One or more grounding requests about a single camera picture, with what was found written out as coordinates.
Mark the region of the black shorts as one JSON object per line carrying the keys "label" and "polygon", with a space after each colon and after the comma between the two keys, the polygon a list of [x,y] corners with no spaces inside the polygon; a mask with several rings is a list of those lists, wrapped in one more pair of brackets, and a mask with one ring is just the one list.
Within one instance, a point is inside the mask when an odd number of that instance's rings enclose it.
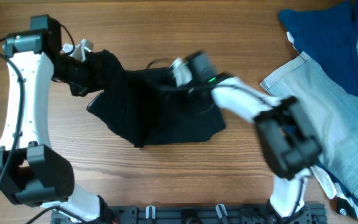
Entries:
{"label": "black shorts", "polygon": [[224,130],[221,110],[211,95],[169,92],[156,85],[175,85],[167,68],[125,70],[107,50],[92,54],[102,88],[87,106],[118,136],[134,147],[203,142]]}

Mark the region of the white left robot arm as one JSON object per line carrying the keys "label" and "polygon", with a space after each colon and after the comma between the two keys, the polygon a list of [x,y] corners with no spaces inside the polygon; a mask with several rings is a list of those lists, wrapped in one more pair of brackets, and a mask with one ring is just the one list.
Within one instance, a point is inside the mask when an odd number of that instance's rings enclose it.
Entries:
{"label": "white left robot arm", "polygon": [[34,16],[30,29],[0,39],[9,70],[9,97],[0,138],[0,194],[14,205],[53,211],[54,223],[116,223],[99,195],[75,183],[71,164],[52,149],[48,133],[51,82],[74,74],[85,44],[62,45],[64,26]]}

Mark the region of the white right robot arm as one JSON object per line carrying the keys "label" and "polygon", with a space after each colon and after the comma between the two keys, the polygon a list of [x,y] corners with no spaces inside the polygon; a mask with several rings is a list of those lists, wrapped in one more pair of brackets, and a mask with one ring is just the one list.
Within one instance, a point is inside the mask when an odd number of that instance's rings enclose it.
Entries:
{"label": "white right robot arm", "polygon": [[323,151],[308,115],[294,96],[277,98],[218,73],[200,51],[170,66],[178,89],[211,94],[214,103],[255,126],[262,154],[275,174],[268,221],[290,223],[304,207],[306,183]]}

